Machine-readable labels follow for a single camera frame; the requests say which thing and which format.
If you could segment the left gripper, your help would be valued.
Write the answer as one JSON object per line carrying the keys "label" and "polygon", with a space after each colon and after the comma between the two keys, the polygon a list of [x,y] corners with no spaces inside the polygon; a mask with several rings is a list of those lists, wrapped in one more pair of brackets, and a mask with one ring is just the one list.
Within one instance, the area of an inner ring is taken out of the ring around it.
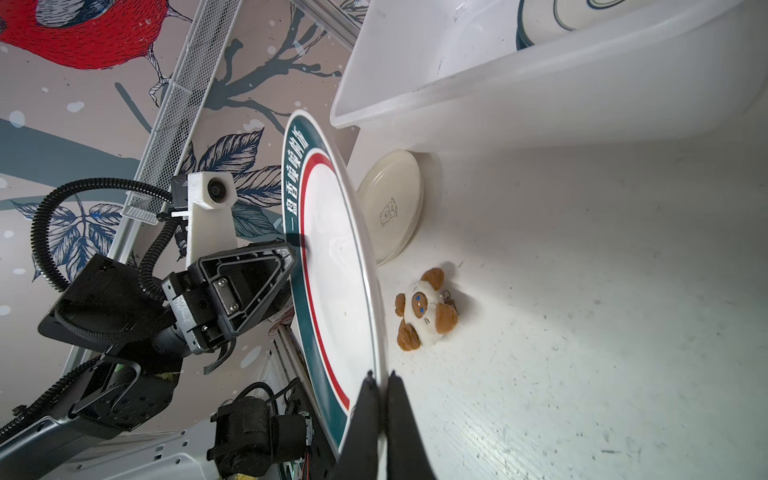
{"label": "left gripper", "polygon": [[161,283],[174,333],[193,354],[212,353],[281,313],[291,300],[297,253],[284,241],[203,256]]}

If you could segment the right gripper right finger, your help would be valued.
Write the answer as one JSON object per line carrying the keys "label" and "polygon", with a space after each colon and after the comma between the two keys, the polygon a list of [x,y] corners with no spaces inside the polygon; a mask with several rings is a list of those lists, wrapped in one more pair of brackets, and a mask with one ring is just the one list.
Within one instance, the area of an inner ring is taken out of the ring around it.
{"label": "right gripper right finger", "polygon": [[386,394],[386,475],[389,480],[435,480],[405,389],[395,371],[390,374]]}

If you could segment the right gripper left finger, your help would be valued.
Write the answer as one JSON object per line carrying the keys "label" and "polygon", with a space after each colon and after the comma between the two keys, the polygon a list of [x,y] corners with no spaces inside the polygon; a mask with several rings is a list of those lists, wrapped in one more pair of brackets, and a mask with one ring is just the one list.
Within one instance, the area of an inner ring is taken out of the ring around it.
{"label": "right gripper left finger", "polygon": [[362,382],[346,440],[331,471],[333,480],[372,480],[378,477],[381,395],[369,371]]}

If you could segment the white plate green rim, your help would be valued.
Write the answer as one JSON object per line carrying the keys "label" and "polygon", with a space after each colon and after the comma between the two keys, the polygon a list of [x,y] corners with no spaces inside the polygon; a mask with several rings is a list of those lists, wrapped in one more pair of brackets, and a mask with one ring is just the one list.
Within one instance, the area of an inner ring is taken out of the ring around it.
{"label": "white plate green rim", "polygon": [[302,109],[285,128],[282,216],[297,261],[290,287],[306,368],[329,442],[341,451],[363,380],[387,384],[384,302],[346,165]]}

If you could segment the white plate with flower outline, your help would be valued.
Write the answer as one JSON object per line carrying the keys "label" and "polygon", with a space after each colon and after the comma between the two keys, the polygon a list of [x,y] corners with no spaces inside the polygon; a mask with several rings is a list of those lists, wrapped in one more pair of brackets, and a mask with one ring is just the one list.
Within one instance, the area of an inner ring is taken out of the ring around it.
{"label": "white plate with flower outline", "polygon": [[517,11],[518,50],[558,39],[652,4],[647,0],[527,0]]}

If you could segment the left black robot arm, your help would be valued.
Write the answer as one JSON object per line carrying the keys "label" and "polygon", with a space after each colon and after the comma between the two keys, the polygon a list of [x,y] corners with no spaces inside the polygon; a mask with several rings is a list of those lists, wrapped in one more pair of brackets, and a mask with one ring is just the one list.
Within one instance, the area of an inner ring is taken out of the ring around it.
{"label": "left black robot arm", "polygon": [[136,429],[167,408],[183,361],[234,353],[238,338],[278,313],[297,263],[284,241],[239,246],[230,231],[235,190],[228,177],[193,175],[201,200],[162,214],[163,228],[138,266],[101,254],[73,279],[60,272],[49,229],[61,204],[90,190],[123,190],[173,203],[143,182],[97,177],[66,183],[38,205],[32,256],[60,296],[39,330],[91,349],[1,429],[1,475],[39,479],[77,454]]}

